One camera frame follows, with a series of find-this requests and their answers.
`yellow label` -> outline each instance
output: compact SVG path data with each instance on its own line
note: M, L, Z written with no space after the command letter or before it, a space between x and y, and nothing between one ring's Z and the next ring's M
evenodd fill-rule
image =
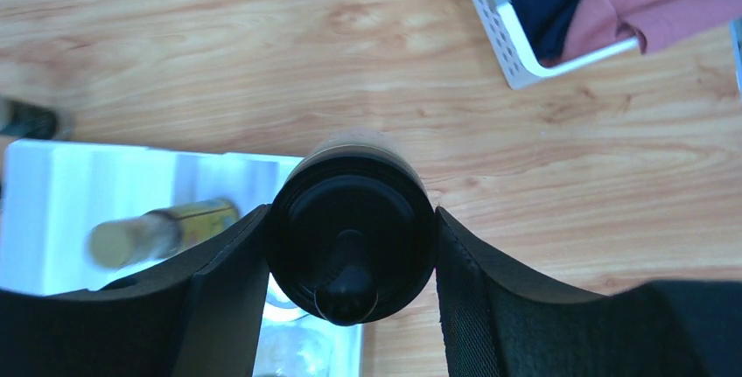
M239 219L235 206L225 199L204 200L158 211L178 222L180 251L214 237Z

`wooden surface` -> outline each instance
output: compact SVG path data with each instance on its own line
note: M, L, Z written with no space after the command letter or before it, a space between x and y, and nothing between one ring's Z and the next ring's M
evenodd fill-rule
M0 0L0 91L74 139L304 155L368 126L434 204L613 293L742 279L742 112L725 29L514 92L470 0ZM445 375L435 285L367 327L365 375Z

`pink cloth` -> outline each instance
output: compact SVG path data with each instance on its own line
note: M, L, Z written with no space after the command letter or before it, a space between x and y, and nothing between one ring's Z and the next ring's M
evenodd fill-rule
M742 0L580 0L562 60L634 35L642 52L655 52L740 16Z

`plastic basket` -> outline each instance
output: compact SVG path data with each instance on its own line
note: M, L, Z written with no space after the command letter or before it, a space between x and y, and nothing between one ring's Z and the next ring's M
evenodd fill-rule
M472 0L508 85L520 89L637 47L628 38L557 66L539 63L510 0Z

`round black object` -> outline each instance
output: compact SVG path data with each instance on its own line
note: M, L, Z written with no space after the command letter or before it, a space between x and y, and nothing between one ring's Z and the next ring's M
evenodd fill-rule
M400 158L341 146L305 159L268 215L270 271L294 304L336 325L385 318L431 277L432 206Z

